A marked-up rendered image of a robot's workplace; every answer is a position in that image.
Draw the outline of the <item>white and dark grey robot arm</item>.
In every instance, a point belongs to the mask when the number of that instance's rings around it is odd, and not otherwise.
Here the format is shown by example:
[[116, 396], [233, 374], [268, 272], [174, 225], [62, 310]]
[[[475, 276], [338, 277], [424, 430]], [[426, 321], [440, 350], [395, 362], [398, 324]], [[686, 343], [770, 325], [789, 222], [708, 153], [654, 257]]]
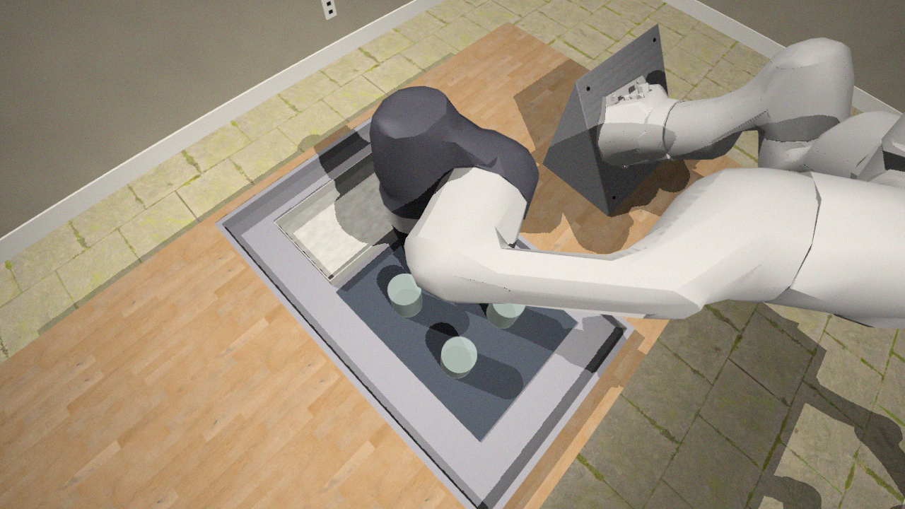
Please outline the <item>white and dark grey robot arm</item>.
[[758, 168], [699, 178], [607, 255], [515, 248], [539, 168], [438, 89], [381, 102], [374, 171], [416, 285], [446, 302], [673, 320], [730, 299], [905, 329], [905, 113], [849, 118], [855, 82], [851, 48], [818, 37], [717, 98], [672, 99], [642, 75], [602, 96], [597, 147], [623, 170], [722, 157], [759, 130]]

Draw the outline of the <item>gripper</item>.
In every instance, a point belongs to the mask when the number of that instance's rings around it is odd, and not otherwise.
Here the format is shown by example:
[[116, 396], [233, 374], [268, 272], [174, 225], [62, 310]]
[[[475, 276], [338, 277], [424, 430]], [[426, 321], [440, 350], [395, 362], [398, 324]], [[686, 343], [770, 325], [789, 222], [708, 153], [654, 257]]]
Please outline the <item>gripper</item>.
[[396, 228], [394, 228], [394, 226], [393, 226], [393, 229], [394, 229], [395, 234], [397, 234], [397, 237], [398, 237], [398, 239], [399, 239], [399, 242], [400, 242], [401, 246], [403, 246], [403, 250], [404, 250], [405, 238], [407, 238], [407, 236], [408, 236], [409, 234], [404, 234], [404, 233], [402, 233], [402, 232], [399, 232], [399, 230], [397, 230]]

